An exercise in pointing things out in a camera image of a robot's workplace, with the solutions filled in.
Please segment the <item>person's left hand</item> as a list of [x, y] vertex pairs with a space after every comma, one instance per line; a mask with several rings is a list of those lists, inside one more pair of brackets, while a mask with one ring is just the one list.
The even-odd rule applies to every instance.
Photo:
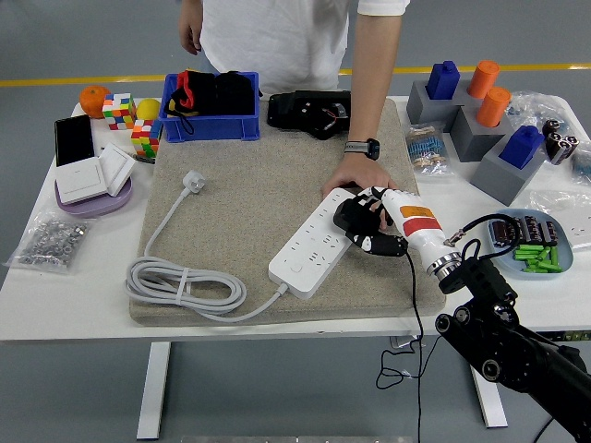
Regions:
[[398, 187], [391, 175], [378, 162], [361, 153], [345, 153], [331, 177], [323, 185], [322, 196], [325, 198], [334, 188], [349, 184], [354, 184], [361, 189], [373, 186], [392, 189]]

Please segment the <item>person's right hand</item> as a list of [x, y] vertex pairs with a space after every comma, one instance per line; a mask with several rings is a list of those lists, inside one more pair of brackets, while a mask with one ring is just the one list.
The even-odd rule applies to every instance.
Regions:
[[178, 20], [179, 41], [182, 48], [189, 54], [198, 55], [201, 52], [201, 30], [201, 11], [198, 11], [197, 9], [190, 9], [180, 14]]

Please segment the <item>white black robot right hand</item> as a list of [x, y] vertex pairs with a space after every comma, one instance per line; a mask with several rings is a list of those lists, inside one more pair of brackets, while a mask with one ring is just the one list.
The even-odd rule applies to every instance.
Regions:
[[342, 210], [346, 237], [371, 255], [400, 257], [413, 248], [429, 275], [459, 256], [444, 244], [438, 220], [416, 194], [370, 187], [346, 200]]

